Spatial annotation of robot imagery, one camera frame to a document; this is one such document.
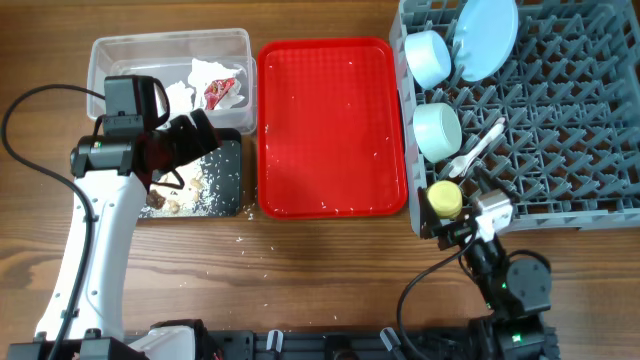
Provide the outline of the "green bowl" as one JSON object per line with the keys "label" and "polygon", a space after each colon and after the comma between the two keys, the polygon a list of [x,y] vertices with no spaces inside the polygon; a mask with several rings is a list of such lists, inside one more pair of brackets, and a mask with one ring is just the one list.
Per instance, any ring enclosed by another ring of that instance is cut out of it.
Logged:
{"label": "green bowl", "polygon": [[445,103],[418,105],[413,115],[413,131],[420,152],[430,163],[444,160],[461,148],[460,121]]}

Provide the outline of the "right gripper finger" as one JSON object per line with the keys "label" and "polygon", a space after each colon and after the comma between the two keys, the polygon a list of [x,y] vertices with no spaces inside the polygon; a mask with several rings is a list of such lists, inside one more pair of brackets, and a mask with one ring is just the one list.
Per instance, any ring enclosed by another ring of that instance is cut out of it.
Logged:
{"label": "right gripper finger", "polygon": [[505,192],[504,187],[494,179],[484,167],[476,166],[473,174],[482,195],[489,194],[493,191]]}
{"label": "right gripper finger", "polygon": [[426,188],[419,187],[417,194],[420,209],[419,235],[422,239],[437,237],[442,223],[428,199]]}

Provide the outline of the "light blue plate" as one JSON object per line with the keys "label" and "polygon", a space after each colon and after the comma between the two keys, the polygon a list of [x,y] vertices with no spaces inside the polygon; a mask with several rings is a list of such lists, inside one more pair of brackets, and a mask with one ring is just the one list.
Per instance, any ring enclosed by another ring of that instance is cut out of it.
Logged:
{"label": "light blue plate", "polygon": [[477,82],[493,75],[510,56],[518,31],[515,0],[468,0],[457,20],[454,57],[462,79]]}

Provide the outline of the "white plastic fork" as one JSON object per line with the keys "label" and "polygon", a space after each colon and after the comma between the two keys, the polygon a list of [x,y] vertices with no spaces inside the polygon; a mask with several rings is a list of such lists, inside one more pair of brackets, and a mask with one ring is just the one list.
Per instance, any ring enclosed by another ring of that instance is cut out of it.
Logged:
{"label": "white plastic fork", "polygon": [[494,123],[494,126],[467,154],[454,158],[451,161],[452,169],[449,172],[448,177],[456,178],[465,176],[473,161],[504,131],[505,123],[505,117],[498,118]]}

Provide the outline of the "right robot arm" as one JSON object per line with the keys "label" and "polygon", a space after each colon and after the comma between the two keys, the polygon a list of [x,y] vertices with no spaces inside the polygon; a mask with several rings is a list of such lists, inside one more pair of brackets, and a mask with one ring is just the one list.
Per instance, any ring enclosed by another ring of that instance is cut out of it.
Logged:
{"label": "right robot arm", "polygon": [[436,214],[426,190],[418,190],[420,236],[436,238],[441,250],[460,249],[457,259],[491,311],[469,321],[465,354],[471,359],[558,359],[558,337],[543,319],[551,308],[551,264],[531,250],[505,251],[498,232],[510,225],[518,196],[481,167],[474,169],[474,178],[480,195],[472,201],[471,214],[448,224]]}

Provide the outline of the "red snack wrapper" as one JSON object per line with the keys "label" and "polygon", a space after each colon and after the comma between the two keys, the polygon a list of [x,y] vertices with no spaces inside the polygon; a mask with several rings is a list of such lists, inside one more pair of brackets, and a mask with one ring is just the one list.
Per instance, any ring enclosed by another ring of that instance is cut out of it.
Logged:
{"label": "red snack wrapper", "polygon": [[235,78],[213,80],[204,91],[205,109],[214,110],[236,83]]}

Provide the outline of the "yellow cup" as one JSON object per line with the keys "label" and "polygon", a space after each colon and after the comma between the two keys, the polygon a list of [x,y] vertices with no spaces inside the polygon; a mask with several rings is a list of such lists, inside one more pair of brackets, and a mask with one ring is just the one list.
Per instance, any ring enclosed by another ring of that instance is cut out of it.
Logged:
{"label": "yellow cup", "polygon": [[453,219],[462,210],[462,192],[451,181],[435,182],[426,190],[426,196],[436,215],[441,219]]}

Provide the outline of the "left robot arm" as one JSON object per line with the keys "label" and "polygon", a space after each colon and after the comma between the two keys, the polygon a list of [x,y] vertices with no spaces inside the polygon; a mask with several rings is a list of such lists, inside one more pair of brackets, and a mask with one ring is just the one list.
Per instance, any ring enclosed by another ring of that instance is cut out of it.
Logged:
{"label": "left robot arm", "polygon": [[123,289],[133,233],[156,173],[175,174],[221,145],[201,110],[159,113],[150,76],[110,76],[100,99],[106,112],[70,155],[65,178],[18,155],[1,124],[8,154],[71,189],[74,210],[52,297],[26,343],[10,359],[213,359],[216,343],[199,319],[154,324],[125,343]]}

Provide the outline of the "light blue bowl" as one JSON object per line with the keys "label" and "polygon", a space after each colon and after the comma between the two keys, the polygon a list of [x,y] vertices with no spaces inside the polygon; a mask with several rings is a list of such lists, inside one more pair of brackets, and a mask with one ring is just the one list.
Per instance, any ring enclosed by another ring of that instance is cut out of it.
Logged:
{"label": "light blue bowl", "polygon": [[444,39],[435,31],[413,33],[405,39],[407,64],[425,90],[436,87],[451,73],[451,57]]}

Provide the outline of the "white napkin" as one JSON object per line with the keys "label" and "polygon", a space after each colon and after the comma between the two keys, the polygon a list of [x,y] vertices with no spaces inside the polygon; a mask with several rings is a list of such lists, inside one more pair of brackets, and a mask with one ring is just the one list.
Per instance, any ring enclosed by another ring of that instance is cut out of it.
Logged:
{"label": "white napkin", "polygon": [[239,80],[239,68],[228,68],[219,62],[192,60],[192,71],[188,76],[189,85],[196,90],[193,109],[205,109],[204,91],[213,80],[235,78],[236,83],[226,96],[216,105],[214,110],[231,109],[240,104],[245,97],[240,94],[242,85]]}
{"label": "white napkin", "polygon": [[195,90],[183,81],[178,81],[165,88],[169,100],[170,115],[172,117],[189,113],[193,110]]}

